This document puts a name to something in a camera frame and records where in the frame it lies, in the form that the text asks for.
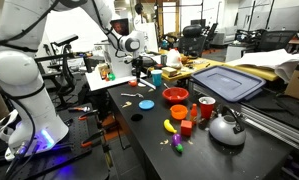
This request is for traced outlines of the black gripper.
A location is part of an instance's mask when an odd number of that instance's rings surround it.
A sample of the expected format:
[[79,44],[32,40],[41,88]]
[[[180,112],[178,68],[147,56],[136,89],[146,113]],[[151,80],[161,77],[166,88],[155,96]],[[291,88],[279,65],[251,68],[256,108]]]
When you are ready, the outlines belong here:
[[141,74],[141,69],[143,66],[143,57],[139,56],[132,60],[132,65],[135,68],[135,75],[139,76]]

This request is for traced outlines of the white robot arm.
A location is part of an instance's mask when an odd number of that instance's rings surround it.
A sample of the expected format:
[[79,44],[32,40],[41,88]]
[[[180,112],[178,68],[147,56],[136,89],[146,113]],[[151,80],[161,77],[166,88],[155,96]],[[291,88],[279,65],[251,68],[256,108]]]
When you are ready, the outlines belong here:
[[111,26],[112,10],[104,0],[5,0],[0,20],[0,87],[11,96],[21,122],[7,138],[6,158],[46,152],[69,132],[45,88],[35,54],[50,11],[82,8],[117,50],[139,56],[144,33],[123,36]]

